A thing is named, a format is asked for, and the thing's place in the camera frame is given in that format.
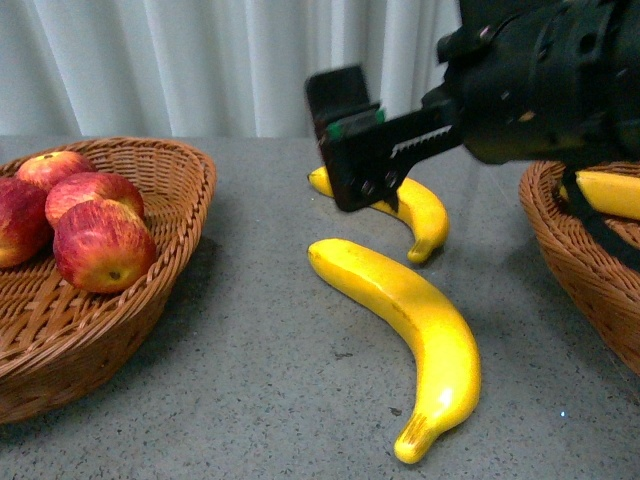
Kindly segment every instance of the toy banana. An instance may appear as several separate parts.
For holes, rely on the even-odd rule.
[[[418,273],[348,240],[312,244],[309,261],[331,286],[386,320],[416,360],[416,400],[394,451],[418,462],[438,436],[466,420],[480,397],[480,355],[453,304]]]
[[[618,173],[580,170],[576,182],[591,207],[609,215],[640,220],[640,178]],[[567,191],[560,187],[566,200]]]
[[[327,169],[320,167],[307,178],[311,185],[323,195],[333,197]],[[440,199],[424,185],[405,178],[397,190],[398,210],[379,201],[372,208],[401,220],[413,232],[415,243],[407,253],[413,263],[424,263],[434,249],[441,247],[449,234],[449,216]]]

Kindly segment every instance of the white curtain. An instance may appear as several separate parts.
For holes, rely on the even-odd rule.
[[[0,0],[0,134],[295,137],[312,73],[388,116],[440,83],[455,0]]]

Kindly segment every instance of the apple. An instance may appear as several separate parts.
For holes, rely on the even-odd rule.
[[[96,170],[91,160],[81,153],[61,150],[30,158],[20,165],[16,177],[48,192],[69,175]]]
[[[62,278],[94,293],[117,293],[145,275],[156,245],[144,221],[115,200],[89,200],[60,217],[53,254]]]
[[[0,177],[0,268],[35,255],[53,231],[44,206],[47,192],[15,177]]]
[[[144,219],[142,195],[126,177],[118,173],[83,172],[71,175],[53,186],[47,196],[45,214],[53,228],[71,207],[88,200],[115,200]]]

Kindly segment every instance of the fruit basket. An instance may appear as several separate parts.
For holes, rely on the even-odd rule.
[[[640,177],[640,165],[632,163],[591,169]],[[520,181],[520,201],[560,285],[604,342],[640,375],[640,273],[607,254],[568,213],[557,193],[563,171],[557,162],[532,163]],[[639,222],[612,216],[605,221],[640,248]]]
[[[216,185],[203,152],[177,141],[117,137],[60,145],[120,173],[145,202],[158,247],[146,276],[120,294],[75,289],[55,268],[51,248],[0,271],[0,424],[61,407],[109,380],[160,317],[196,248]],[[0,166],[12,176],[29,157]]]

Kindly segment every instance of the gray table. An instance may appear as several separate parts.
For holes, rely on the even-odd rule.
[[[72,140],[0,138],[0,162]],[[413,407],[411,353],[323,283],[306,249],[339,236],[408,265],[410,231],[315,193],[309,139],[185,141],[214,158],[219,184],[164,315],[111,382],[1,426],[0,478],[640,477],[640,378],[546,268],[518,201],[525,164],[456,149],[412,171],[451,217],[418,271],[467,319],[484,379],[474,414],[407,467],[393,442]]]

